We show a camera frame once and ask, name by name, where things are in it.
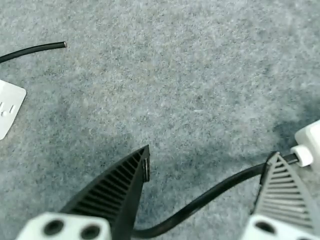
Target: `power adapter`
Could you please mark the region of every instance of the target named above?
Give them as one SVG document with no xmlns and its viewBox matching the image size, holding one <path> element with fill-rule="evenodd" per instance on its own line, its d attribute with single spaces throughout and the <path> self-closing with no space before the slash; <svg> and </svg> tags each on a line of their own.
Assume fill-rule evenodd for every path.
<svg viewBox="0 0 320 240">
<path fill-rule="evenodd" d="M 311 165 L 314 171 L 320 170 L 320 120 L 300 129 L 294 135 L 297 146 L 291 148 L 299 160 L 298 165 Z"/>
<path fill-rule="evenodd" d="M 0 80 L 0 140 L 9 132 L 26 94 L 25 89 Z"/>
</svg>

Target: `gray carpet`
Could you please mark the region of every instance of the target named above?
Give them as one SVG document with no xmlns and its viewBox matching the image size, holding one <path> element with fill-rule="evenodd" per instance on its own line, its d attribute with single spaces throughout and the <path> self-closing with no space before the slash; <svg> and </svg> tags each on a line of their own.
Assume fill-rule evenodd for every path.
<svg viewBox="0 0 320 240">
<path fill-rule="evenodd" d="M 0 79 L 27 90 L 0 142 L 1 239 L 146 144 L 140 228 L 288 153 L 320 119 L 319 19 L 317 0 L 2 0 L 0 55 L 68 48 L 0 64 Z M 320 204 L 319 176 L 299 173 Z M 238 239 L 258 180 L 158 239 Z"/>
</svg>

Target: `white plug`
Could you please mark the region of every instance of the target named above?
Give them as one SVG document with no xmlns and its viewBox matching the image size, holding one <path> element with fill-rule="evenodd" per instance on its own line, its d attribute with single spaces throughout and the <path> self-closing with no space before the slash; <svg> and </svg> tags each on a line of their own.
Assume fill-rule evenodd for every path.
<svg viewBox="0 0 320 240">
<path fill-rule="evenodd" d="M 30 219 L 16 240 L 112 240 L 112 235 L 103 218 L 45 212 Z"/>
<path fill-rule="evenodd" d="M 25 89 L 0 80 L 0 140 L 9 132 L 26 94 Z"/>
<path fill-rule="evenodd" d="M 298 146 L 291 148 L 299 160 L 298 165 L 311 165 L 315 171 L 320 171 L 320 120 L 300 129 L 294 135 Z"/>
</svg>

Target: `black cable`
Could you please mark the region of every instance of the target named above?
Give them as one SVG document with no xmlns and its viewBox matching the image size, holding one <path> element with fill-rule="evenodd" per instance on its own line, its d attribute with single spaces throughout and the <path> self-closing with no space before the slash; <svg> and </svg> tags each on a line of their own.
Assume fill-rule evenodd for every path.
<svg viewBox="0 0 320 240">
<path fill-rule="evenodd" d="M 297 156 L 295 154 L 286 155 L 283 157 L 288 164 L 293 164 L 298 162 Z M 265 167 L 267 165 L 265 163 L 261 163 L 256 166 L 252 166 L 247 168 L 241 172 L 238 172 L 222 182 L 218 183 L 214 187 L 210 188 L 204 194 L 190 202 L 187 206 L 176 212 L 174 215 L 166 219 L 165 221 L 159 223 L 156 226 L 153 226 L 148 229 L 133 229 L 131 236 L 138 239 L 151 239 L 157 236 L 160 236 L 169 230 L 173 229 L 178 224 L 182 223 L 184 220 L 189 218 L 191 215 L 195 214 L 202 207 L 210 203 L 212 200 L 217 198 L 219 195 L 223 194 L 225 191 L 242 183 L 243 181 L 260 175 L 264 172 Z"/>
<path fill-rule="evenodd" d="M 65 41 L 43 44 L 43 45 L 39 45 L 39 46 L 32 46 L 32 47 L 29 47 L 26 49 L 22 49 L 19 51 L 9 53 L 4 56 L 0 56 L 0 64 L 3 62 L 9 61 L 11 59 L 21 57 L 23 55 L 33 54 L 36 52 L 50 50 L 50 49 L 62 49 L 62 48 L 66 48 L 66 47 L 67 47 L 67 43 Z"/>
</svg>

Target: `cable connector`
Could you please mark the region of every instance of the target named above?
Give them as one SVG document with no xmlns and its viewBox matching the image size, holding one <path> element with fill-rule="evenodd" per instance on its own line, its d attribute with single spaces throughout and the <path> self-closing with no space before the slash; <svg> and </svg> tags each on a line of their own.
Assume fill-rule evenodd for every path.
<svg viewBox="0 0 320 240">
<path fill-rule="evenodd" d="M 291 148 L 291 153 L 297 156 L 297 164 L 320 171 L 320 120 L 297 131 L 294 138 L 298 145 Z"/>
</svg>

